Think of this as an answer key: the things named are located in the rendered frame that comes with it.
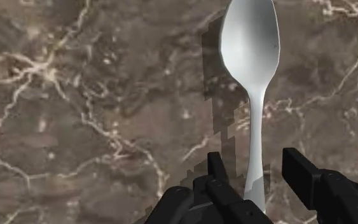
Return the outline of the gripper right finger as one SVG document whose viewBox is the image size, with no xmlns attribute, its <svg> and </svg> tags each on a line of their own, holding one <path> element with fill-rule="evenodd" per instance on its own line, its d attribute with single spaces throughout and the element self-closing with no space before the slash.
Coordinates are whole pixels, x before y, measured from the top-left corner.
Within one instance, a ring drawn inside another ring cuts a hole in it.
<svg viewBox="0 0 358 224">
<path fill-rule="evenodd" d="M 358 224 L 358 183 L 319 169 L 296 148 L 282 151 L 282 177 L 319 224 Z"/>
</svg>

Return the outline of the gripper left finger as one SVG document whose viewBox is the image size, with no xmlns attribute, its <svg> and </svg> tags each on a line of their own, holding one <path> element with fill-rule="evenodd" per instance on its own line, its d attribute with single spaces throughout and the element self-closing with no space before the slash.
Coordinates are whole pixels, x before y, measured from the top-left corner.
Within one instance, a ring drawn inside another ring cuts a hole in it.
<svg viewBox="0 0 358 224">
<path fill-rule="evenodd" d="M 273 224 L 230 185 L 220 153 L 207 154 L 207 168 L 207 175 L 193 180 L 192 189 L 167 189 L 144 224 Z"/>
</svg>

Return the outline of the white spoon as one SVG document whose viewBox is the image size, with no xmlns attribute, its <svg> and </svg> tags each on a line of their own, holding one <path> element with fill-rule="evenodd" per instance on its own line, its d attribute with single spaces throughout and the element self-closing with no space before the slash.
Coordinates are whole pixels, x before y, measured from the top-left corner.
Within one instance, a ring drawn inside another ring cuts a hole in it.
<svg viewBox="0 0 358 224">
<path fill-rule="evenodd" d="M 266 89 L 280 60 L 279 26 L 273 0 L 230 0 L 219 35 L 219 54 L 226 70 L 249 98 L 249 162 L 244 199 L 265 211 L 263 108 Z"/>
</svg>

